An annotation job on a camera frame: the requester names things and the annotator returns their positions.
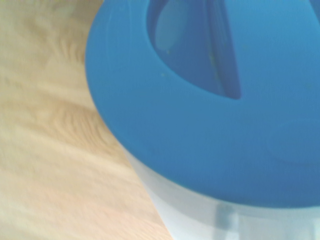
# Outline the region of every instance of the wood grain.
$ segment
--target wood grain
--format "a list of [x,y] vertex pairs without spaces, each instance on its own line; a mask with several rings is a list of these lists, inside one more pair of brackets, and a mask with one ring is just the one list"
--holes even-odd
[[101,3],[0,0],[0,240],[171,239],[88,91]]

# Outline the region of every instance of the wooden table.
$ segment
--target wooden table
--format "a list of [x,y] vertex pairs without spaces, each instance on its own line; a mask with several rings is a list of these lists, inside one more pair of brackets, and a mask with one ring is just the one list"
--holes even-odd
[[88,91],[101,3],[0,0],[0,240],[171,239]]

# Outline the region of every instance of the blue plastic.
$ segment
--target blue plastic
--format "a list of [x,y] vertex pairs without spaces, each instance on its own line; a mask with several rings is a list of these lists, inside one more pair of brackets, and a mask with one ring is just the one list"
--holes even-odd
[[320,206],[317,0],[108,0],[86,74],[115,137],[238,204]]

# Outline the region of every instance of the plastic container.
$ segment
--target plastic container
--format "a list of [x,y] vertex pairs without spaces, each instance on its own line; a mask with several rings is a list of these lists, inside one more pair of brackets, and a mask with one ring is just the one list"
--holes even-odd
[[108,0],[95,105],[175,240],[320,239],[320,1]]

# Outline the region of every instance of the white plastic container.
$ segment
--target white plastic container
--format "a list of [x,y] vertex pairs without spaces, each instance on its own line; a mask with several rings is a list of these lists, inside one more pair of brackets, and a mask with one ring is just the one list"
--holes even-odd
[[122,147],[174,240],[320,240],[320,208],[229,203],[157,174]]

